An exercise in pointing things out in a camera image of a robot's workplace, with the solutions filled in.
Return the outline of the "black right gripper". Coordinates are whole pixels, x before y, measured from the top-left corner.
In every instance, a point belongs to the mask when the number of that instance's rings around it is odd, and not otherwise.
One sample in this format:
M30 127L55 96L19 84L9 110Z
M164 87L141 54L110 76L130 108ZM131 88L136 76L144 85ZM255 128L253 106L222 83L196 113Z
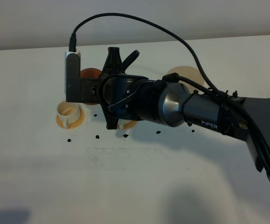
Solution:
M138 56L136 50L122 61L119 48L109 47L99 78L81 78L81 102L101 105L108 130L117 129L119 119L161 122L158 102L163 82L126 74Z

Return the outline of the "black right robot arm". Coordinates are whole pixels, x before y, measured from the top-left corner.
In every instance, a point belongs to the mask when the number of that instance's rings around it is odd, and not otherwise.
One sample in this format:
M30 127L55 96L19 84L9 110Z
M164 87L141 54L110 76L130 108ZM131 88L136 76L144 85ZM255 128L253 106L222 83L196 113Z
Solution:
M101 105L108 129L117 129L121 119L198 125L246 142L256 169L270 181L270 98L229 95L176 72L155 81L126 74L138 55L121 60L119 48L111 47L102 70L79 74L81 101Z

